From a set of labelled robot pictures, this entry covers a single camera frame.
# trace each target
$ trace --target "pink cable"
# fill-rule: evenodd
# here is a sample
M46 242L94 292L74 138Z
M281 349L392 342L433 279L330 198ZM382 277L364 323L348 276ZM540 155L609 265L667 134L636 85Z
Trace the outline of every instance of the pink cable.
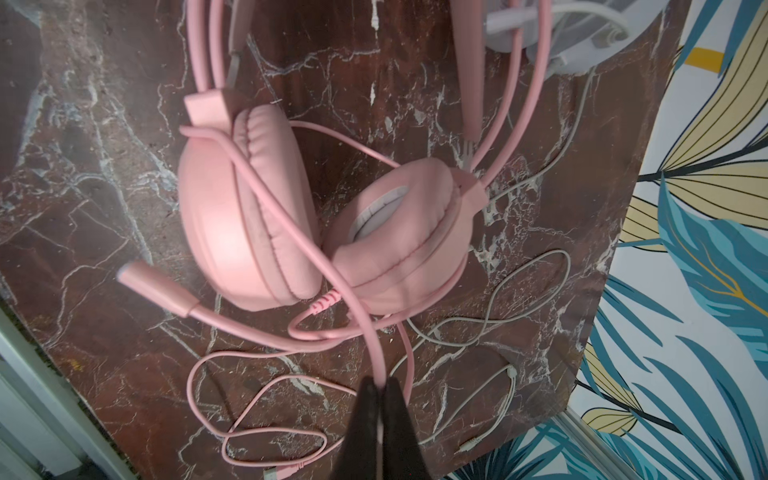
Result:
M214 86L227 86L227 74L224 73L223 43L224 0L211 0L208 16L208 45L210 50L210 69L214 73Z
M406 348L406 357L408 362L406 363L406 387L402 390L402 397L406 401L406 405L411 401L411 391L413 390L413 377L416 371L416 358L413 355L413 346L411 346L411 340L408 339L408 333L402 322L397 322L397 331L402 339L402 345Z
M373 158L375 158L378 161L384 162L385 164L389 165L390 167L397 168L397 167L400 166L400 164L397 163L396 161L394 161L394 160L392 160L392 159L390 159L388 157L385 157L384 155L381 155L379 152L377 152L375 150L371 150L370 148L366 147L365 145L363 145L363 144L361 144L361 143L359 143L357 141L354 141L352 138L349 138L346 135L340 134L337 131L331 130L328 127L324 127L322 125L314 124L314 123L311 123L311 122L308 122L308 121L301 121L301 120L291 120L290 121L290 126L294 127L294 128L307 128L309 130L314 130L314 131L322 132L322 133L324 133L326 135L334 137L337 140L341 140L345 144L350 145L350 146L356 148L359 151L362 151L364 154L369 155L370 157L373 157Z
M328 257L320 251L320 248L309 238L303 231L293 222L290 215L285 211L279 201L272 195L270 189L264 184L261 178L256 174L253 168L250 166L248 160L243 156L243 152L240 151L237 145L229 138L224 132L216 130L215 128L202 128L202 127L181 127L180 131L182 135L187 137L206 138L216 141L227 154L227 157L232 161L238 173L248 183L248 186L253 190L259 201L268 209L275 220L280 226L288 233L291 239L296 243L301 252L306 255L312 263L317 266L317 269L324 275L325 278L330 281L333 286L341 293L346 304L349 306L349 311L357 322L358 327L362 332L362 337L366 341L368 347L368 354L371 358L371 367L373 370L373 382L380 389L384 388L386 384L386 364L384 361L384 352L382 350L379 337L376 335L376 331L373 328L373 322L371 321L366 308L360 302L360 298L352 290L352 287L347 283L344 277L339 271L331 264ZM217 324L215 320L229 320L224 319L222 316L217 316L207 309L201 306L195 307L191 315L199 318L200 313L207 314L213 319L212 324Z
M464 255L464 258L462 258L462 261L460 262L460 264L466 265L466 260L467 260L467 255ZM453 273L451 278L449 278L445 283L443 283L440 286L440 288L438 288L435 292L427 296L422 302L412 306L407 310L393 313L392 315L376 320L373 323L373 328L377 330L385 329L390 326L397 325L398 323L405 322L408 317L414 316L418 313L423 312L424 310L429 308L431 305L433 305L435 302L437 302L439 299L444 297L448 293L448 291L451 288L453 288L453 286L456 284L456 281L458 281L458 278L462 275L463 272L464 272L463 268L457 269ZM293 317L293 319L290 321L288 325L288 335L291 335L295 339L314 340L316 342L331 341L331 340L342 342L344 340L351 339L353 337L356 337L362 334L362 332L360 331L360 328L355 325L347 325L347 326L342 326L335 329L325 329L325 330L312 330L312 331L299 330L299 324L302 321L304 321L306 318L308 318L310 315L311 313L307 310Z
M480 183L483 187L488 187L491 184L496 175L502 168L507 160L512 156L512 153L520 143L520 139L525 133L525 129L528 127L528 123L533 116L533 110L536 108L536 102L541 94L541 88L544 85L544 76L547 73L547 66L549 61L549 48L552 40L552 1L551 0L539 0L538 3L538 49L536 51L536 65L533 68L533 78L531 79L531 86L528 88L528 95L525 97L525 103L523 104L522 111L518 117L518 122L515 127L512 128L512 133L507 140L501 151L498 152L498 156L493 160L488 171L480 179Z
M520 6L520 0L512 0L509 8L515 8ZM502 95L502 104L498 106L498 112L493 119L491 129L488 130L488 135L480 143L475 155L472 156L472 162L469 165L469 170L472 171L485 157L485 154L491 150L493 142L498 136L498 132L502 130L504 120L507 119L507 113L509 113L509 106L512 104L512 98L515 96L515 87L518 84L518 76L520 75L520 60L522 59L523 52L523 29L516 28L512 32L512 52L509 54L509 71L507 73L507 83L504 86L504 94Z
M300 314L297 318L306 318L308 315L317 314L323 310L326 310L327 308L331 307L333 304L339 302L341 300L341 297L338 292L335 290L331 290L326 295L321 297L319 300L315 301L308 309L306 309L302 314ZM406 356L408 362L406 363L406 384L403 388L403 397L406 401L406 405L408 404L410 398L411 398L411 391L413 389L413 378L414 378L414 370L415 370L415 357L413 355L413 348L411 346L410 340L408 339L408 335L406 333L406 329L402 324L402 318L400 318L400 321L397 323L397 329L400 333L400 337L403 342L403 346L406 349ZM246 359L269 359L269 358L275 358L278 356L286 356L286 355L293 355L295 353L306 353L308 351L317 351L313 349L296 349L293 351L280 351L280 352L273 352L273 353L249 353L249 352L237 352L237 351L222 351L222 352L214 352L211 354L208 354L204 356L203 358L199 359L194 366L192 367L189 376L187 377L187 402L189 403L190 409L192 410L192 413L197 417L198 420L203 424L203 426L208 429L209 432L213 433L214 435L220 436L223 438L223 444L221 446L221 455L223 459L232 464L232 465L238 465L238 466L245 466L245 467L277 467L277 468L286 468L289 469L289 471L282 472L285 475L280 475L281 478L285 478L288 476L291 472L295 472L299 468L302 468L303 466L316 461L319 458L322 458L323 456L330 453L332 450L334 450L336 447L341 445L343 438L339 439L336 443L331 445L330 447L327 447L328 444L328 438L325 434L322 432L317 431L311 431L311 430L301 430L301 429L291 429L291 428L284 428L284 427L257 427L254 429L245 429L239 432L235 432L235 429L237 426L240 425L240 423L243 421L243 419L246 417L248 412L256 405L256 403L259 401L259 399L264 395L264 393L274 386L276 383L281 382L286 379L302 379L314 383L318 383L320 385L328 386L332 389L339 390L341 392L346 392L351 395L356 395L356 392L348 387L341 386L337 383L328 382L327 380L323 379L317 379L313 377L309 377L306 375L282 375L278 376L275 379L272 379L270 382L268 382L250 401L248 406L243 410L243 412L240 414L240 416L237 418L235 423L230 427L230 429L227 432L224 432L222 430L219 430L216 426L214 426L206 417L203 415L203 413L200 411L200 409L197 407L197 404L194 400L194 377L197 371L200 369L200 367L207 362L210 359L218 358L218 357L224 357L224 356L233 356L237 358L246 358ZM293 433L297 435L313 435L316 437L319 437L323 440L323 444L314 452L311 454L308 454L302 458L295 458L293 460L279 460L279 461L244 461L244 460L237 460L236 458L232 458L227 454L227 445L229 442L229 439L246 436L246 435L256 435L260 433L268 433L268 432L282 432L282 433Z
M190 316L200 320L208 325L215 326L222 332L227 332L230 335L235 335L241 339L248 340L249 342L258 343L260 345L268 346L272 349L279 350L296 350L303 353L322 352L324 350L332 349L334 346L339 345L342 339L321 339L316 342L304 342L300 339L291 339L285 336L273 335L253 327L243 325L240 322L226 318L223 315L215 313L213 310L209 310L204 306L195 306L190 312Z
M197 91L210 89L208 49L205 45L205 1L187 0L187 38L190 42L192 75Z
M345 386L341 386L337 383L329 382L327 380L316 379L306 375L295 375L295 374L281 375L272 379L264 387L262 387L261 390L259 390L259 392L253 397L253 399L250 401L248 406L243 410L242 413L240 413L240 416L237 418L235 423L232 424L232 426L229 428L227 432L224 432L216 428L197 407L197 404L194 401L194 392L193 392L194 377L195 377L195 374L197 373L197 370L199 370L200 367L208 360L218 358L218 357L224 357L224 356L233 356L233 357L247 358L247 359L268 359L268 358L275 358L278 356L291 355L294 353L297 353L297 352L276 352L276 353L215 352L215 353L211 353L210 355L204 356L203 358L198 360L197 363L195 363L194 366L192 367L192 370L190 371L190 374L187 377L187 401L189 402L190 408L192 409L192 413L197 417L197 419L199 419L200 422L211 433L223 438L223 443L221 446L221 455L223 456L224 460L226 460L228 463L232 465L246 466L246 467L298 466L299 468L301 468L304 465L307 465L308 463L314 462L318 458L323 457L324 455L328 454L329 452L331 452L333 449L335 449L337 446L341 444L342 439L340 439L339 441L331 445L329 448L326 448L328 445L328 437L324 433L317 432L314 430L301 430L301 429L290 429L285 427L267 426L267 427L256 427L252 429L244 429L244 430L240 430L239 432L235 432L235 429L240 425L243 419L245 419L246 415L248 415L250 410L256 405L256 403L266 393L266 391L272 388L278 382L282 382L283 380L298 379L298 380L309 381L309 382L313 382L319 385L329 387L331 389L339 390L340 392L349 393L350 395L357 395L357 392L355 392L354 390ZM292 460L244 461L244 460L237 460L236 458L232 458L227 454L227 445L230 439L235 439L235 438L244 437L248 435L257 435L260 433L293 433L297 435L312 435L312 436L321 438L323 440L323 444L315 452L305 455L302 458L295 458Z

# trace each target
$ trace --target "marble surface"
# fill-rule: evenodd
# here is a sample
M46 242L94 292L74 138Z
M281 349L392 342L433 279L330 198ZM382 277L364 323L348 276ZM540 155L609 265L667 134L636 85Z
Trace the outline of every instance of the marble surface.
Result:
M618 240L621 221L664 92L687 6L671 2L641 38L603 64L564 160L517 197L475 218L459 285L415 318L480 316L507 273L539 253L563 248L573 270L556 300L483 336L462 352L421 349L412 414L429 435L505 362L520 372L500 427L479 447L454 455L484 431L508 388L499 377L424 448L443 475L560 412ZM259 2L238 87L291 118L349 134L397 161L432 155L454 165L462 151L460 105L447 0ZM218 349L258 349L192 319L150 305L114 280L142 257L181 281L207 305L276 333L303 306L245 313L217 298L195 267L180 225L177 162L193 89L178 0L0 1L0 291L81 394L143 478L251 478L219 457L220 442L186 404L187 372ZM506 58L487 54L486 123L501 94ZM522 104L526 65L512 105ZM574 120L582 78L550 78L513 161L493 184L537 171L560 149ZM508 126L502 137L508 134ZM320 134L298 131L321 224L386 167ZM505 287L493 316L521 311L564 271L562 259L522 273ZM345 322L343 307L314 320ZM466 339L471 328L446 329ZM381 333L390 364L402 355ZM224 426L270 378L305 372L349 386L369 371L361 339L326 353L210 364L196 390ZM351 398L297 383L274 389L252 425L318 427L338 438ZM235 441L241 458L282 458L313 447L283 436ZM325 478L333 456L296 478Z

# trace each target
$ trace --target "ear cushion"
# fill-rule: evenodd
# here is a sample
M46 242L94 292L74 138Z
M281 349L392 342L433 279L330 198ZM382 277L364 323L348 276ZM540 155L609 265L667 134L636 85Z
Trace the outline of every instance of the ear cushion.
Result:
M191 138L179 161L179 210L187 243L210 284L238 307L281 306L253 255L226 153L214 141Z
M285 114L274 105L240 112L233 139L293 221L319 242L315 209L304 164ZM320 289L322 275L288 233L263 209L256 195L237 176L243 221L262 275L283 305L309 299Z
M423 264L451 230L460 206L445 164L435 158L413 161L347 205L328 230L323 250L365 299Z

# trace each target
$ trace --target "wallpaper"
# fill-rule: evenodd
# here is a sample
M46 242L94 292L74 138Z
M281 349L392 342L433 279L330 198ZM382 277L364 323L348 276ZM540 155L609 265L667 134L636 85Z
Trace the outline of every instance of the wallpaper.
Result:
M643 479L768 478L768 2L694 0L569 408ZM603 475L551 422L448 478Z

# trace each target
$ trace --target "pink headset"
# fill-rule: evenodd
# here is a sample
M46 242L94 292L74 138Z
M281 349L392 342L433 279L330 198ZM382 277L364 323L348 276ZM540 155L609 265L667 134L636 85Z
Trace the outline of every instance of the pink headset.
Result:
M478 7L482 2L477 0L452 0L455 15L465 9L463 4L473 4L473 12L482 11ZM511 156L531 118L547 66L551 1L539 2L535 71L520 118L480 180L471 171L448 167L435 158L400 166L325 127L288 121L275 105L244 108L243 97L227 86L233 83L234 75L230 73L227 82L222 39L224 0L210 3L208 36L205 6L204 0L187 0L187 36L198 92L184 99L192 126L180 129L189 137L179 166L180 212L197 265L218 293L245 310L267 310L312 299L323 276L334 290L293 319L288 338L201 306L199 299L146 263L124 266L118 280L178 316L192 316L278 349L280 355L325 350L362 334L374 380L381 388L386 381L386 364L376 330L397 325L406 351L410 350L401 322L433 305L457 283L467 263L472 218L488 203L485 188ZM253 7L254 0L234 0L230 53L243 47ZM455 21L455 25L462 29L461 22ZM457 41L461 36L457 31ZM509 109L521 58L520 31L513 34L513 45L502 106L472 158L471 169L488 152ZM466 55L466 49L457 51ZM233 56L230 72L236 69L237 56ZM482 91L482 85L476 87ZM333 219L322 249L310 186L292 127L330 134L394 167ZM298 328L303 319L341 299L348 304L354 324L322 331ZM373 322L370 315L384 317ZM412 378L411 354L406 401ZM192 399L190 405L211 431L225 438L233 436L216 430Z

